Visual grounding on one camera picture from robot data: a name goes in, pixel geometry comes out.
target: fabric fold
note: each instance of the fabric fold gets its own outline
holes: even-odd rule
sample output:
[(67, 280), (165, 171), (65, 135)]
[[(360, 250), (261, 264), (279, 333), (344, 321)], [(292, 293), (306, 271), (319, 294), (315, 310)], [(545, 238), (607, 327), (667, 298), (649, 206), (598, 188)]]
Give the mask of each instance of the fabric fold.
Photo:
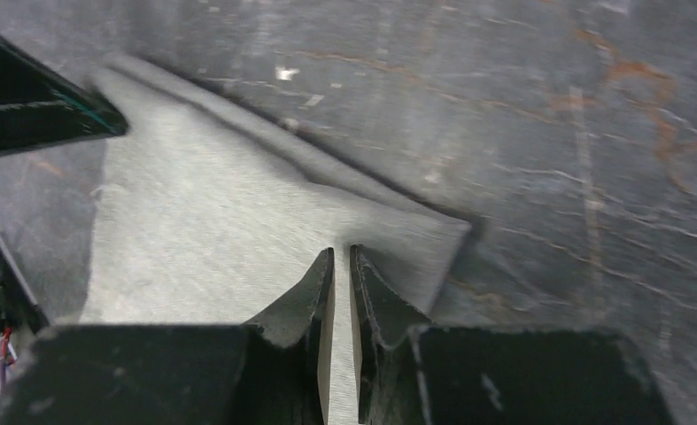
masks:
[(330, 423), (356, 423), (347, 247), (428, 312), (469, 231), (156, 66), (94, 82), (129, 120), (108, 141), (82, 322), (240, 322), (336, 249)]

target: red wire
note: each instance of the red wire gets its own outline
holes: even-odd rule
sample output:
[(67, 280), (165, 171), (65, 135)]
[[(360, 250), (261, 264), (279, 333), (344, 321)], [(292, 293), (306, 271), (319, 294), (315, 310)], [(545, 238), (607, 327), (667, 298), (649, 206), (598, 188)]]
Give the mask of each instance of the red wire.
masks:
[(12, 328), (4, 328), (4, 337), (1, 338), (1, 361), (6, 364), (6, 353), (9, 350), (9, 337), (12, 335)]
[(1, 338), (1, 350), (0, 350), (0, 378), (1, 378), (1, 386), (4, 387), (6, 384), (6, 367), (9, 366), (7, 365), (7, 360), (6, 360), (6, 353), (9, 351), (9, 338), (12, 336), (12, 328), (6, 327), (4, 328), (4, 336)]

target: white speck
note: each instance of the white speck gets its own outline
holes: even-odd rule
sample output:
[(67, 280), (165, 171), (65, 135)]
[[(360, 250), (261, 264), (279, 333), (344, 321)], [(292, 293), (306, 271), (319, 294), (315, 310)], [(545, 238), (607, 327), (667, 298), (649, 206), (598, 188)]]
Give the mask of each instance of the white speck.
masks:
[(30, 403), (30, 406), (27, 407), (27, 411), (32, 415), (41, 414), (45, 412), (46, 409), (53, 406), (55, 402), (55, 397), (48, 397), (45, 400), (34, 401)]
[(429, 183), (439, 183), (439, 179), (442, 178), (442, 174), (439, 171), (434, 170), (429, 174), (426, 174), (423, 179)]
[(298, 121), (293, 118), (283, 118), (278, 124), (291, 133), (296, 133), (298, 131)]
[(593, 200), (593, 199), (589, 199), (589, 200), (585, 201), (585, 205), (592, 210), (602, 210), (604, 207), (603, 202), (601, 202), (600, 200)]
[(597, 6), (621, 15), (630, 15), (630, 0), (607, 0)]
[(504, 406), (502, 406), (502, 403), (500, 402), (501, 394), (500, 391), (497, 390), (497, 386), (494, 385), (494, 382), (489, 379), (489, 376), (486, 376), (486, 374), (481, 374), (481, 385), (486, 391), (489, 392), (489, 400), (492, 402), (494, 408), (502, 412)]
[(286, 68), (284, 66), (275, 67), (275, 78), (280, 81), (291, 81), (293, 76), (300, 73), (301, 70), (298, 68)]
[(304, 106), (315, 106), (315, 105), (317, 105), (318, 103), (320, 103), (320, 101), (321, 101), (322, 99), (324, 99), (324, 96), (322, 96), (322, 95), (314, 95), (314, 96), (312, 96), (311, 99), (309, 99), (309, 100), (306, 101), (306, 103), (304, 104)]

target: gray table surface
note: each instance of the gray table surface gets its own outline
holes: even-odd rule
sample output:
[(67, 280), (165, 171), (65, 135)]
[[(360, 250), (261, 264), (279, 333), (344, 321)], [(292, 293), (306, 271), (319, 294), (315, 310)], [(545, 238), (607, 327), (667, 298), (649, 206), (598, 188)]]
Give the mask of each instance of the gray table surface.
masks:
[[(697, 424), (697, 0), (0, 0), (0, 32), (80, 83), (140, 54), (474, 221), (438, 318), (619, 328)], [(104, 148), (0, 158), (54, 317), (84, 302)]]

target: gray textile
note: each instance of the gray textile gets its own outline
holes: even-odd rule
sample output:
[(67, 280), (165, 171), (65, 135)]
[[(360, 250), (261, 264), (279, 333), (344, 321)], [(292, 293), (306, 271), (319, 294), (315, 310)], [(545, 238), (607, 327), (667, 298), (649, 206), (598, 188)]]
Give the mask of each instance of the gray textile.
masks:
[(245, 321), (333, 246), (329, 417), (356, 423), (345, 248), (376, 251), (398, 293), (429, 311), (468, 223), (140, 60), (109, 58), (95, 83), (132, 130), (108, 143), (81, 321)]

